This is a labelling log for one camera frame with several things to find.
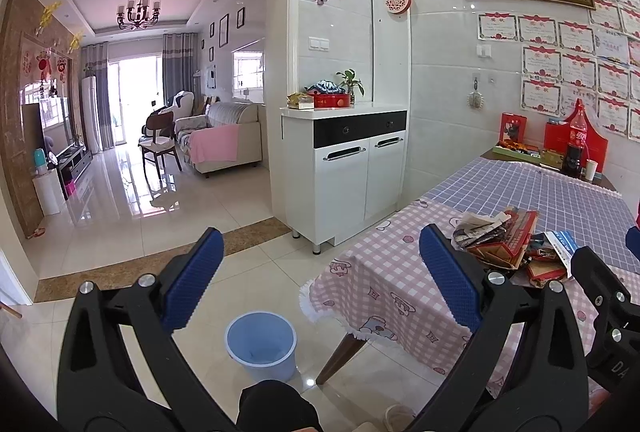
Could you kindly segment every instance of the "tv stand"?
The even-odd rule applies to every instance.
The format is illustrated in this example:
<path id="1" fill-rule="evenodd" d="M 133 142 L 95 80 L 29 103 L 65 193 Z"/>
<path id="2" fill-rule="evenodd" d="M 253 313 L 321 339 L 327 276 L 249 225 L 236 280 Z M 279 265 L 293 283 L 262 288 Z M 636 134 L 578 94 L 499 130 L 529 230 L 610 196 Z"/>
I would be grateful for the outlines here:
<path id="1" fill-rule="evenodd" d="M 82 175 L 87 166 L 94 159 L 91 152 L 82 145 L 72 145 L 57 155 L 58 179 L 62 187 L 62 193 L 65 194 L 65 200 L 69 198 L 66 194 L 65 181 L 73 179 L 74 181 Z"/>

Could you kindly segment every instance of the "curtain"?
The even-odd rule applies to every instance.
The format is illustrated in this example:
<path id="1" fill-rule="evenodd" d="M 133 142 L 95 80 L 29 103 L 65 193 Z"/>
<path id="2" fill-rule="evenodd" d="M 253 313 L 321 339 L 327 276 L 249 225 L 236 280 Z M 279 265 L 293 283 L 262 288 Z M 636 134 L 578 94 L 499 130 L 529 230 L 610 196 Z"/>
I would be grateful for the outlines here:
<path id="1" fill-rule="evenodd" d="M 85 76 L 95 76 L 95 95 L 98 103 L 98 127 L 102 139 L 102 150 L 113 148 L 111 108 L 109 107 L 109 43 L 86 46 L 81 52 L 82 69 Z"/>
<path id="2" fill-rule="evenodd" d="M 165 34 L 162 49 L 162 87 L 164 104 L 171 105 L 174 96 L 185 90 L 193 92 L 196 106 L 200 103 L 200 80 L 194 84 L 198 53 L 198 33 Z"/>

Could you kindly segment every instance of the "pink blanket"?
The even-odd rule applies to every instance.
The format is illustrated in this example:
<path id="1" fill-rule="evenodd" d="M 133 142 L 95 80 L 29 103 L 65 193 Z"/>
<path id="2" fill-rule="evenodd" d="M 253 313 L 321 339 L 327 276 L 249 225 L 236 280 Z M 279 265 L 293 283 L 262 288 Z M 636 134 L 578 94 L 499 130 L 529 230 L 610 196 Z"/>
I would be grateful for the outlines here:
<path id="1" fill-rule="evenodd" d="M 238 158 L 239 125 L 194 130 L 189 138 L 192 163 L 235 161 Z"/>

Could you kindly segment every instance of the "tile floor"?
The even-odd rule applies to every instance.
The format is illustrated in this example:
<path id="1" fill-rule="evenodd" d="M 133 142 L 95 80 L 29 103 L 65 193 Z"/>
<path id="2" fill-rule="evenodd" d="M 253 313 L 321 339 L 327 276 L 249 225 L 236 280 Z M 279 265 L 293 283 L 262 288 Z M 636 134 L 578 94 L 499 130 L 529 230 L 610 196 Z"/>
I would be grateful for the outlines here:
<path id="1" fill-rule="evenodd" d="M 135 145 L 97 156 L 63 211 L 45 217 L 47 231 L 24 243 L 40 278 L 150 255 L 198 240 L 210 225 L 229 231 L 272 216 L 269 171 L 250 165 L 209 179 L 165 156 L 162 187 Z"/>
<path id="2" fill-rule="evenodd" d="M 254 309 L 274 311 L 293 323 L 299 375 L 290 383 L 316 406 L 325 432 L 348 432 L 364 421 L 383 430 L 380 418 L 388 405 L 402 402 L 420 410 L 434 394 L 442 377 L 401 350 L 380 344 L 366 345 L 324 386 L 307 383 L 318 375 L 344 332 L 336 320 L 312 324 L 306 319 L 298 304 L 300 286 L 357 238 L 336 248 L 325 245 L 322 254 L 314 256 L 310 243 L 288 234 L 225 258 L 190 323 L 175 332 L 174 339 L 231 418 L 237 417 L 241 390 L 252 380 L 226 354 L 223 332 L 234 317 Z M 58 357 L 71 304 L 70 299 L 23 307 L 22 320 L 0 312 L 2 346 L 31 391 L 53 414 Z M 163 403 L 134 333 L 125 328 L 124 336 L 147 395 Z"/>

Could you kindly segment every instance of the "brown marble threshold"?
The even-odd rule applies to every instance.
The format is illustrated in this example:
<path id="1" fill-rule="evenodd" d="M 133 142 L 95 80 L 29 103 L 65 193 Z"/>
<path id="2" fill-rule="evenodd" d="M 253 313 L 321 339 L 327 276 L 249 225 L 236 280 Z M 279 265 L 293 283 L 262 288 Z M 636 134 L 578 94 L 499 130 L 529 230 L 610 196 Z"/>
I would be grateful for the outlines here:
<path id="1" fill-rule="evenodd" d="M 262 244 L 272 238 L 288 233 L 290 229 L 275 217 L 240 227 L 224 234 L 225 256 L 238 251 Z M 119 262 L 110 266 L 89 269 L 79 273 L 71 273 L 59 277 L 44 278 L 38 282 L 38 289 L 34 302 L 50 302 L 64 300 L 76 296 L 78 286 L 85 280 L 95 282 L 100 289 L 115 289 L 133 284 L 140 275 L 145 273 L 158 274 L 164 266 L 176 255 L 186 253 L 191 244 L 160 251 L 153 255 Z"/>

